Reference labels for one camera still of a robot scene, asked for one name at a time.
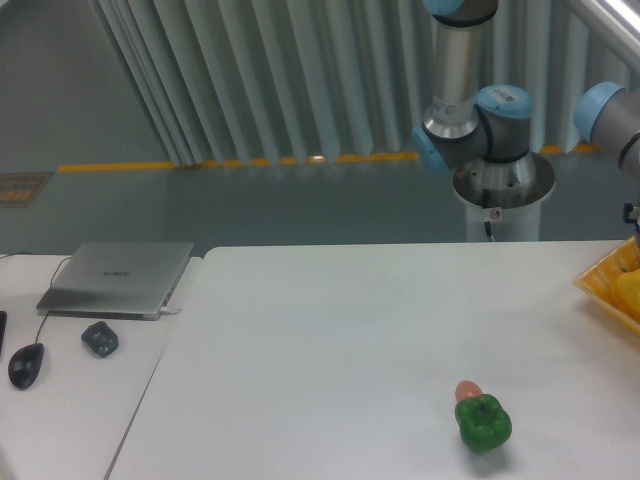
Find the yellow basket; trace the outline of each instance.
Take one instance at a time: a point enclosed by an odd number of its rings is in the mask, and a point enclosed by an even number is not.
[[[586,272],[573,279],[573,284],[576,287],[602,305],[607,312],[638,336],[640,336],[640,323],[618,310],[611,300],[609,289],[619,275],[639,268],[640,248],[638,248],[635,238],[632,237],[601,258]]]

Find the black computer mouse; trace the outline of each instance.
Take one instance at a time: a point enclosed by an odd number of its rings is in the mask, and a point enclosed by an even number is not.
[[[13,385],[26,390],[38,378],[44,357],[44,345],[32,343],[22,347],[9,360],[9,380]]]
[[[87,328],[80,338],[100,358],[110,355],[119,345],[116,332],[102,321]]]

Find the lemon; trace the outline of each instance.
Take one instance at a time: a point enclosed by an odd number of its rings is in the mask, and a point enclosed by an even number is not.
[[[620,310],[640,321],[640,270],[623,273],[616,278],[611,298]]]

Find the orange egg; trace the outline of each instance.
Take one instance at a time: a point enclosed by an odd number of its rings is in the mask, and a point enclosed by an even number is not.
[[[461,402],[465,398],[478,397],[482,395],[480,387],[470,380],[463,380],[456,387],[456,402]]]

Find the yellow tape line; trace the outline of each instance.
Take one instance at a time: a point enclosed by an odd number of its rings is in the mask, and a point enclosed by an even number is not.
[[[88,163],[84,165],[60,165],[58,172],[99,172],[105,170],[157,170],[173,168],[172,162]]]
[[[593,153],[598,149],[593,145],[578,144],[572,150],[574,153]],[[545,145],[540,149],[541,154],[563,153],[562,149],[557,145]],[[371,155],[340,155],[337,163],[360,163],[360,162],[399,162],[414,161],[418,159],[416,152],[395,152],[395,153],[373,153]],[[305,163],[307,164],[323,164],[327,163],[326,159],[321,156],[309,157]],[[255,158],[249,162],[251,167],[268,167],[271,162],[266,158]],[[278,165],[298,165],[298,161],[293,157],[282,158]],[[170,168],[220,168],[220,167],[242,167],[244,164],[238,159],[225,160],[218,162],[216,160],[207,160],[193,167],[176,167],[172,162],[132,162],[132,163],[89,163],[81,165],[61,165],[58,172],[100,172],[114,170],[157,170]]]

